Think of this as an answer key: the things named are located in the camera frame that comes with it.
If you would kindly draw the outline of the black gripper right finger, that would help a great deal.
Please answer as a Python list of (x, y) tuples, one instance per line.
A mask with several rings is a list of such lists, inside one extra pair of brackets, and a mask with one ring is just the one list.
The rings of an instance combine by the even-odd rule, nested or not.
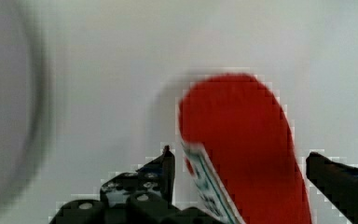
[(307, 179), (352, 224), (358, 224), (358, 168), (311, 152), (306, 158)]

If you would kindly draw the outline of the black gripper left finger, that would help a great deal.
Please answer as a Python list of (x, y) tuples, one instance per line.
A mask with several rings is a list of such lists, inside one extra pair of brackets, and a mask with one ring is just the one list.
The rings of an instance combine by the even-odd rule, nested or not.
[(134, 172), (102, 184), (98, 200), (64, 204), (49, 224), (223, 224), (196, 207), (172, 204), (175, 157), (168, 146)]

